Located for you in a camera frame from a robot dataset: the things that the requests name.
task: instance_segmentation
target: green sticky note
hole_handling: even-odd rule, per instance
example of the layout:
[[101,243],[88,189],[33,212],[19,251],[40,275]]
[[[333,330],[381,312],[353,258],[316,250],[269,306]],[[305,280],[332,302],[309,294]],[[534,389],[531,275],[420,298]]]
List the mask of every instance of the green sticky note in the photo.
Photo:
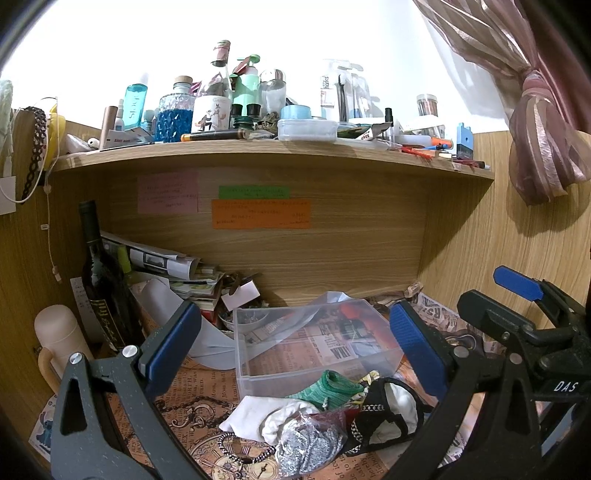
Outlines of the green sticky note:
[[289,199],[289,187],[276,185],[220,185],[220,200]]

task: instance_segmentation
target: blue gripper pad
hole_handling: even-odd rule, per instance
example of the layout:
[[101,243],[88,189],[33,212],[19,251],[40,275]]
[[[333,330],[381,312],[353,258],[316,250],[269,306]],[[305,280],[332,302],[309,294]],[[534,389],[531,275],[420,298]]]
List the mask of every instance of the blue gripper pad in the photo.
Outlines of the blue gripper pad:
[[492,278],[497,285],[517,293],[526,300],[541,300],[544,296],[538,282],[504,265],[495,268]]
[[170,388],[185,356],[201,331],[201,310],[194,303],[185,300],[170,320],[158,330],[165,333],[165,338],[161,343],[158,342],[158,348],[145,352],[148,355],[145,364],[145,395],[149,400],[164,395]]
[[390,310],[390,330],[429,395],[442,400],[452,367],[449,345],[403,300]]

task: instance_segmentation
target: curtain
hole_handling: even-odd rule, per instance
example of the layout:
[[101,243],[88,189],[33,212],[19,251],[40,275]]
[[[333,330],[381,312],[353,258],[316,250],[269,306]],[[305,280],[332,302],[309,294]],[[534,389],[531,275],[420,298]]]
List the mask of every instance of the curtain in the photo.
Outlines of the curtain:
[[549,202],[566,195],[568,185],[591,179],[591,148],[565,120],[557,102],[564,87],[548,81],[518,0],[414,3],[452,50],[498,80],[514,140],[509,176],[526,204]]

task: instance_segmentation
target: stack of books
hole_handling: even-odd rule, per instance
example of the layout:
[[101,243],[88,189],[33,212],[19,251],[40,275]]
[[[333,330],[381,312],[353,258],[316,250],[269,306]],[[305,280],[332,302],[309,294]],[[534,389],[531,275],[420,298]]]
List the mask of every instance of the stack of books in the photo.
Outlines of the stack of books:
[[202,315],[214,325],[217,303],[222,295],[222,278],[224,273],[217,265],[198,265],[191,280],[170,279],[170,288],[183,300],[190,300],[199,307]]

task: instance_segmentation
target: transparent plastic bin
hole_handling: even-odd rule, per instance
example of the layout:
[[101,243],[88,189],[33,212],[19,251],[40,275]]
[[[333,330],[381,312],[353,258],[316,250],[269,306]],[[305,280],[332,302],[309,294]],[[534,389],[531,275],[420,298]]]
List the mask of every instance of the transparent plastic bin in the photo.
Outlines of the transparent plastic bin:
[[282,119],[277,122],[279,140],[336,142],[339,124],[330,120]]
[[388,321],[365,300],[274,309],[236,309],[240,398],[285,397],[324,370],[358,381],[371,370],[392,376],[402,350]]

